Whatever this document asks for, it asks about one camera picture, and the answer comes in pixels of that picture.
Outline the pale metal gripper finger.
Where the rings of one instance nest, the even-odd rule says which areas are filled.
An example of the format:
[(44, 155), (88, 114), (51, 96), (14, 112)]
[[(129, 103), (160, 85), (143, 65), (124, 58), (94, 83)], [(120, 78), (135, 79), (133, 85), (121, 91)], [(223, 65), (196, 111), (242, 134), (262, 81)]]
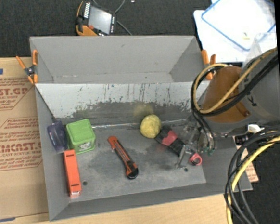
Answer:
[(189, 159), (193, 155), (193, 151), (185, 151), (185, 155), (182, 160), (182, 165), (187, 167), (189, 165)]
[(186, 150), (185, 150), (185, 146), (183, 146), (182, 149), (181, 149), (181, 152), (180, 152), (178, 161), (177, 161), (177, 163), (175, 164), (175, 167), (176, 167), (176, 168), (184, 168), (184, 167), (185, 167), (184, 165), (182, 165), (182, 160), (183, 160), (183, 157), (184, 157), (184, 155), (185, 155), (185, 151), (186, 151)]

